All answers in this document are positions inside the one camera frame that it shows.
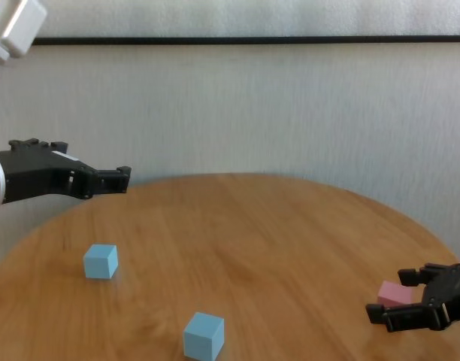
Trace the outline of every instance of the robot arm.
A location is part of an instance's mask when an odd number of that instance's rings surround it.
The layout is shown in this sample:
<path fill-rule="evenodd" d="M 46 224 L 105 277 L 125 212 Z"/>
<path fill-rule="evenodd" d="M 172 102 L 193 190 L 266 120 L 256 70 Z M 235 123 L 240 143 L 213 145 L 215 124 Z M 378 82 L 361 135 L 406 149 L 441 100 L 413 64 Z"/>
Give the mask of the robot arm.
<path fill-rule="evenodd" d="M 63 142 L 10 141 L 0 151 L 0 205 L 45 194 L 90 199 L 95 194 L 126 193 L 132 169 L 99 171 L 66 154 Z"/>
<path fill-rule="evenodd" d="M 0 65 L 28 52 L 46 16 L 38 0 L 0 0 Z M 10 146 L 0 152 L 0 205 L 45 194 L 90 199 L 128 187 L 129 167 L 98 171 L 68 156 L 66 143 L 29 139 Z"/>
<path fill-rule="evenodd" d="M 46 17 L 38 0 L 0 0 L 0 65 L 28 52 Z"/>

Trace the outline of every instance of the pink block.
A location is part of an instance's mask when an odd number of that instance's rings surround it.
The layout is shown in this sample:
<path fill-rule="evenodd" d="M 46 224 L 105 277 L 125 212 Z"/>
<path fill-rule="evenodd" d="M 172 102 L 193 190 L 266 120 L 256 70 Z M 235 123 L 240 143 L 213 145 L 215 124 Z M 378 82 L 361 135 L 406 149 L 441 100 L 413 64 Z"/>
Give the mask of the pink block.
<path fill-rule="evenodd" d="M 413 303 L 413 288 L 384 281 L 379 290 L 377 303 L 385 307 L 409 305 Z"/>

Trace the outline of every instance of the round wooden table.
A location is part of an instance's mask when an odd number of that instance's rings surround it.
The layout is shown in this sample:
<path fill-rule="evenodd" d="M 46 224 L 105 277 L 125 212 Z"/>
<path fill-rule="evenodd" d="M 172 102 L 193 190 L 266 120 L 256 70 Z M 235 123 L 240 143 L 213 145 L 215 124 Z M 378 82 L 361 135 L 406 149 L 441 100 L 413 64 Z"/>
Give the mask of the round wooden table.
<path fill-rule="evenodd" d="M 83 273 L 116 244 L 110 281 Z M 379 203 L 307 180 L 208 175 L 101 196 L 0 265 L 0 361 L 184 360 L 196 311 L 225 318 L 219 361 L 459 360 L 460 323 L 387 333 L 365 304 L 397 270 L 457 259 Z"/>

